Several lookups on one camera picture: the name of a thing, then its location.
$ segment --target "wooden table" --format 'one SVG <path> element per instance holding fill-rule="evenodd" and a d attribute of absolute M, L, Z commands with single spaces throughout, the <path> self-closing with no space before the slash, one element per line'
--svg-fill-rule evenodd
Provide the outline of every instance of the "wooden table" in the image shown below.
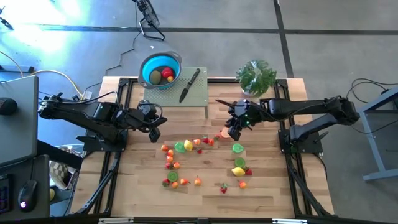
<path fill-rule="evenodd" d="M 120 77 L 104 77 L 100 95 L 118 89 Z M 288 79 L 292 100 L 306 100 L 304 81 L 301 78 Z M 197 139 L 203 135 L 218 134 L 229 118 L 227 106 L 215 99 L 234 101 L 248 98 L 242 94 L 238 84 L 209 83 L 209 118 L 197 108 L 164 108 L 168 121 L 159 127 L 162 132 L 157 143 L 150 143 L 147 134 L 129 132 L 127 148 L 122 153 L 118 180 L 114 195 L 112 216 L 125 217 L 240 217 L 277 218 L 293 217 L 292 200 L 285 157 L 279 152 L 277 130 L 279 123 L 262 123 L 253 131 L 242 131 L 239 143 L 244 146 L 241 157 L 253 169 L 252 177 L 234 177 L 231 169 L 237 156 L 231 152 L 232 140 L 216 142 L 207 146 L 203 154 L 176 153 L 174 159 L 181 163 L 177 171 L 180 178 L 193 183 L 195 177 L 203 181 L 201 187 L 193 184 L 177 189 L 164 188 L 161 184 L 169 172 L 164 168 L 165 154 L 162 144 L 173 146 L 177 141 Z M 134 85 L 131 107 L 142 99 L 144 89 Z M 262 98 L 275 97 L 269 89 Z M 108 95 L 104 101 L 114 101 Z M 309 115 L 295 116 L 296 124 L 309 122 Z M 103 152 L 92 153 L 83 161 L 72 203 L 72 212 L 77 211 L 97 188 Z M 308 188 L 330 213 L 333 213 L 325 172 L 320 161 L 312 154 L 302 154 Z M 248 183 L 247 189 L 238 187 L 238 180 Z M 220 192 L 220 185 L 228 184 L 226 194 Z M 105 206 L 108 188 L 105 188 L 102 206 Z M 300 207 L 304 211 L 301 191 L 298 190 Z"/>

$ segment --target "knife blade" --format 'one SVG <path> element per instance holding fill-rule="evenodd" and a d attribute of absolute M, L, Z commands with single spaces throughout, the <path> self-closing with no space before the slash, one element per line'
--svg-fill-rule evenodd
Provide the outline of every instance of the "knife blade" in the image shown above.
<path fill-rule="evenodd" d="M 195 81 L 195 79 L 197 79 L 197 76 L 200 73 L 200 69 L 197 68 L 196 72 L 192 75 L 191 80 L 188 82 L 187 86 L 182 90 L 181 96 L 180 96 L 180 103 L 184 100 L 185 96 L 188 93 L 189 88 L 191 88 L 193 82 Z"/>

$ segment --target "lime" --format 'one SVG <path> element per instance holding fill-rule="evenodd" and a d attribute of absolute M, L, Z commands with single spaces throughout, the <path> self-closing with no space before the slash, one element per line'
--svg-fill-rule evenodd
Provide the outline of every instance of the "lime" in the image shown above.
<path fill-rule="evenodd" d="M 171 182 L 176 182 L 178 180 L 178 174 L 174 171 L 170 171 L 169 174 L 167 174 L 167 178 Z"/>
<path fill-rule="evenodd" d="M 234 144 L 232 146 L 232 151 L 235 152 L 235 153 L 243 152 L 243 146 L 241 144 L 238 144 L 238 143 Z"/>
<path fill-rule="evenodd" d="M 185 152 L 184 143 L 182 143 L 182 142 L 177 142 L 177 143 L 175 143 L 174 149 L 175 149 L 177 152 L 184 153 L 184 152 Z"/>
<path fill-rule="evenodd" d="M 235 166 L 236 166 L 236 167 L 241 167 L 241 168 L 243 168 L 245 164 L 246 164 L 246 162 L 244 161 L 243 158 L 239 157 L 239 158 L 236 158 L 236 159 L 235 159 Z"/>

